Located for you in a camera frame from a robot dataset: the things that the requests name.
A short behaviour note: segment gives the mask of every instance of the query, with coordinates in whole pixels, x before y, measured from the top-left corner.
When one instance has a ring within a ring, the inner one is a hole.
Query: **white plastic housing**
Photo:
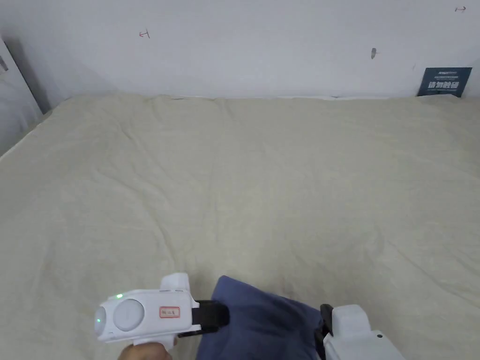
[[[383,333],[371,330],[358,305],[333,309],[332,332],[324,338],[326,360],[405,360]]]
[[[168,350],[176,334],[201,329],[192,325],[192,308],[198,307],[190,295],[187,274],[172,274],[162,280],[159,290],[132,290],[110,297],[96,311],[95,331],[98,340],[107,343],[155,341]]]

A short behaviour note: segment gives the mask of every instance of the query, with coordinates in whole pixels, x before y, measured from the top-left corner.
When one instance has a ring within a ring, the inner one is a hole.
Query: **bed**
[[[185,271],[480,353],[480,102],[80,96],[0,159],[5,359],[116,359],[93,314]],[[199,338],[175,359],[194,359]]]

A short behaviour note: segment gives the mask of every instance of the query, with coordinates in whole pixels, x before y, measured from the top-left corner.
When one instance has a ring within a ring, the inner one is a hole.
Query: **red-bordered label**
[[[160,307],[160,317],[162,319],[175,319],[180,317],[180,308],[178,306]]]

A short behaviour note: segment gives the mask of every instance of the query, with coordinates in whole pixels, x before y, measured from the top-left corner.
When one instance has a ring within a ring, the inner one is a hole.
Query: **blue sign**
[[[426,68],[417,96],[452,94],[461,97],[472,68]]]

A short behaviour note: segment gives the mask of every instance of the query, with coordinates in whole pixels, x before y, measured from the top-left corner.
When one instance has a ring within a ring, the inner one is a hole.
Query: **round button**
[[[141,303],[134,299],[122,301],[113,313],[113,323],[122,331],[131,331],[144,319],[145,310]]]
[[[102,335],[103,329],[105,329],[105,322],[107,321],[107,312],[103,307],[99,307],[95,311],[95,334],[97,336]]]

